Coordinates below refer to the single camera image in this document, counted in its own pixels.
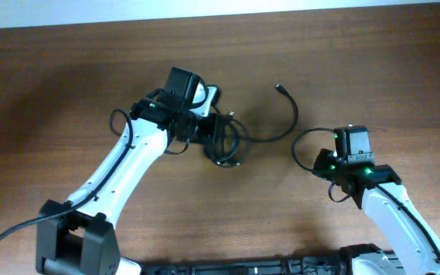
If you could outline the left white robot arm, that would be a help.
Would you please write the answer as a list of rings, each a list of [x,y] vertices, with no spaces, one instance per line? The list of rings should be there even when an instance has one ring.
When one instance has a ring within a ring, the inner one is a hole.
[[[212,144],[218,116],[217,86],[174,67],[164,87],[135,102],[126,125],[98,169],[65,202],[47,200],[37,226],[40,274],[139,274],[141,265],[121,255],[115,229],[131,194],[173,140]]]

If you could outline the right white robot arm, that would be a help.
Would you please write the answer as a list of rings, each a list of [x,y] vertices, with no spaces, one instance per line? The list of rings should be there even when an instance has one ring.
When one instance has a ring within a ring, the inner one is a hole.
[[[413,205],[388,164],[377,165],[364,126],[331,129],[335,150],[322,149],[312,168],[338,186],[381,230],[407,274],[440,274],[440,239]]]

